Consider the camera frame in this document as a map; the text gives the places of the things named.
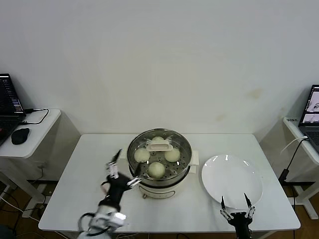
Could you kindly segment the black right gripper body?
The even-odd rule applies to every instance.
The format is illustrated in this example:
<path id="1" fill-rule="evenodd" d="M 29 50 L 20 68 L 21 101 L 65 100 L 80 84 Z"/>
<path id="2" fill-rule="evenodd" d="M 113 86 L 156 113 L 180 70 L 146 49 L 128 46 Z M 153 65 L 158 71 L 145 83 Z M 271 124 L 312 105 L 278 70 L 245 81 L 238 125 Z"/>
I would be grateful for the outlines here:
<path id="1" fill-rule="evenodd" d="M 231 213 L 228 223 L 235 228 L 237 239 L 252 238 L 252 232 L 249 229 L 249 225 L 252 223 L 252 217 L 247 216 L 245 212 Z"/>

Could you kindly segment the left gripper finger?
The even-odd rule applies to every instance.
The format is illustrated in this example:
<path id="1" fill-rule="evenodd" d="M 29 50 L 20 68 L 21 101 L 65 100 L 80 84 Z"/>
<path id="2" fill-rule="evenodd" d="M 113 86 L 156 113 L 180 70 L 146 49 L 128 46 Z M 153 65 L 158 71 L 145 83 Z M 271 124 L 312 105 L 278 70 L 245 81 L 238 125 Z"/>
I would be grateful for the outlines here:
<path id="1" fill-rule="evenodd" d="M 107 164 L 108 177 L 117 179 L 119 178 L 117 161 L 121 155 L 122 149 L 120 149 L 113 157 L 112 160 Z"/>
<path id="2" fill-rule="evenodd" d="M 139 184 L 140 181 L 141 181 L 140 175 L 141 175 L 141 164 L 138 163 L 137 167 L 136 167 L 136 170 L 134 171 L 134 177 L 132 178 L 132 180 L 130 180 L 127 183 L 127 186 L 128 187 L 135 187 L 137 184 Z"/>

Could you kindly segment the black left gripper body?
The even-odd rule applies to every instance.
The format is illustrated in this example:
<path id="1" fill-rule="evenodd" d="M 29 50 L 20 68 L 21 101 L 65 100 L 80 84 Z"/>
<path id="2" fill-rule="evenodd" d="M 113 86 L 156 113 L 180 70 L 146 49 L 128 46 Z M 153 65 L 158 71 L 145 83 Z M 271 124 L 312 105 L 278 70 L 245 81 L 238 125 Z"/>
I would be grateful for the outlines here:
<path id="1" fill-rule="evenodd" d="M 111 178 L 111 176 L 107 176 L 107 180 L 101 184 L 101 188 L 105 184 L 109 184 L 109 189 L 106 192 L 106 196 L 103 200 L 101 200 L 101 205 L 106 205 L 110 207 L 119 207 L 120 201 L 125 191 L 130 190 L 130 186 L 128 183 L 131 181 L 131 178 L 127 177 L 122 173 L 118 173 L 118 178 Z"/>

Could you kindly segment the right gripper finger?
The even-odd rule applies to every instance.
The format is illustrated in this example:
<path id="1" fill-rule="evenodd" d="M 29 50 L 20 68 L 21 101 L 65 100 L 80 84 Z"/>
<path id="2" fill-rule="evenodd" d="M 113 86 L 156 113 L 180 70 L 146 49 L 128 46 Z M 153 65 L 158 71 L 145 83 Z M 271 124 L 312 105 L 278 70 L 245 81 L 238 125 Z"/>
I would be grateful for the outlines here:
<path id="1" fill-rule="evenodd" d="M 247 203 L 247 207 L 248 207 L 248 211 L 245 214 L 245 218 L 253 218 L 253 215 L 255 213 L 255 206 L 252 205 L 250 199 L 248 198 L 248 196 L 244 193 L 245 196 L 245 200 Z"/>
<path id="2" fill-rule="evenodd" d="M 221 210 L 220 210 L 220 213 L 226 220 L 232 220 L 233 219 L 233 217 L 230 214 L 227 213 L 223 196 L 221 196 Z"/>

